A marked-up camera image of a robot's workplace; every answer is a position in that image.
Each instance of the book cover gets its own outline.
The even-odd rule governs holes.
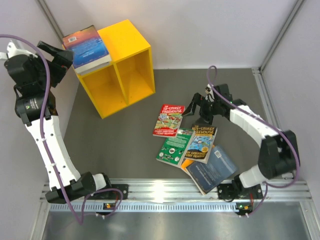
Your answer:
[[[194,135],[192,129],[178,129],[176,137],[169,137],[164,141],[156,159],[180,168]]]
[[[206,164],[216,138],[217,127],[207,124],[194,124],[194,138],[185,157]]]
[[[188,171],[186,170],[186,168],[190,165],[193,164],[195,161],[194,160],[190,160],[188,158],[183,159],[182,164],[181,164],[181,169],[189,175]]]
[[[237,169],[237,166],[219,145],[212,149],[207,164],[195,161],[186,167],[187,172],[203,195],[234,174]]]
[[[153,135],[165,138],[177,136],[185,106],[163,104],[156,121]]]
[[[74,52],[73,67],[78,74],[86,74],[111,61],[106,45],[95,26],[65,36],[64,48]]]

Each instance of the white wall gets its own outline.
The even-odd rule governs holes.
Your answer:
[[[43,40],[55,47],[61,46],[35,0],[2,2],[0,16],[0,33],[20,36],[34,45]],[[6,51],[7,44],[8,39],[0,39],[0,52]],[[0,61],[0,238],[26,240],[47,174],[34,140],[15,114],[15,83],[3,64]],[[69,71],[53,91],[63,135],[77,87],[78,80],[73,71]]]
[[[320,1],[307,0],[264,71],[283,129],[295,132],[301,176],[320,213]]]
[[[296,0],[46,0],[65,35],[129,19],[155,69],[261,65]]]

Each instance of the blue book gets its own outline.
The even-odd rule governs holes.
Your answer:
[[[73,67],[77,74],[88,74],[111,62],[108,49],[93,25],[65,36],[63,45],[74,52]]]
[[[209,193],[237,170],[237,166],[219,145],[212,149],[207,164],[195,161],[186,167],[186,171],[203,195]]]

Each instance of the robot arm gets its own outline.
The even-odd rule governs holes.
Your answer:
[[[214,88],[227,100],[249,112],[250,115],[244,114],[238,109],[233,109],[221,100],[208,84],[205,89],[207,96],[203,97],[196,93],[182,116],[193,115],[196,107],[200,106],[201,121],[211,125],[214,116],[221,115],[242,128],[258,144],[260,147],[258,164],[234,178],[232,183],[235,190],[241,193],[247,188],[295,170],[296,162],[293,153],[282,137],[270,127],[259,122],[257,119],[261,117],[255,114],[244,101],[241,99],[233,100],[227,84],[217,85]],[[298,153],[296,135],[290,130],[283,132],[283,134]]]
[[[55,88],[72,65],[74,54],[72,51],[61,50],[41,41],[37,46],[53,56],[53,60],[47,60],[47,63],[50,69],[50,85]],[[40,135],[40,112],[46,88],[44,64],[40,57],[20,48],[13,41],[8,44],[7,53],[1,53],[0,57],[5,60],[4,66],[16,83],[13,87],[16,95],[15,113],[31,133],[46,167],[51,190],[45,195],[46,199],[49,203],[64,204],[66,201]],[[60,132],[56,99],[52,92],[49,93],[46,103],[44,133],[63,186],[71,201],[111,187],[105,174],[92,175],[86,172],[80,175],[71,162]]]

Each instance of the gray mat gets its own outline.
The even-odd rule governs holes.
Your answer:
[[[105,119],[79,85],[64,141],[80,173],[104,172],[110,178],[188,178],[182,170],[156,160],[165,139],[152,132],[162,104],[187,107],[194,93],[205,94],[206,69],[155,70],[154,77],[155,94]],[[266,119],[251,69],[220,69],[216,84],[222,83],[228,84],[233,99],[242,99]],[[198,114],[185,117],[181,126],[191,127],[198,118]],[[221,116],[214,118],[213,125],[218,127],[215,144],[225,149],[238,173],[257,164],[258,145],[242,129]]]

